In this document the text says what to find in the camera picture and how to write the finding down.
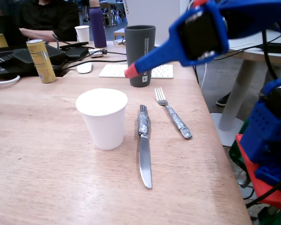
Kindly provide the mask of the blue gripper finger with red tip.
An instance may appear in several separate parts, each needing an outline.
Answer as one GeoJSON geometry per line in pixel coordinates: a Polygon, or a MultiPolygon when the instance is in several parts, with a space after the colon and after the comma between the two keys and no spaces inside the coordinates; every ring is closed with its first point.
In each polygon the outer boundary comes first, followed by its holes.
{"type": "Polygon", "coordinates": [[[125,71],[126,78],[135,78],[140,74],[162,64],[182,59],[182,46],[176,28],[169,28],[169,39],[160,47],[153,49],[137,59],[125,71]]]}

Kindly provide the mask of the blue gripper body black motor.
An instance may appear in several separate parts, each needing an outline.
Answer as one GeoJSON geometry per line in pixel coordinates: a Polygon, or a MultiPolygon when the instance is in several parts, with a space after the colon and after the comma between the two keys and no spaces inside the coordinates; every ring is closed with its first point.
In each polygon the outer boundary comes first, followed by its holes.
{"type": "Polygon", "coordinates": [[[208,63],[228,51],[227,25],[214,0],[192,0],[177,27],[184,67],[208,63]]]}

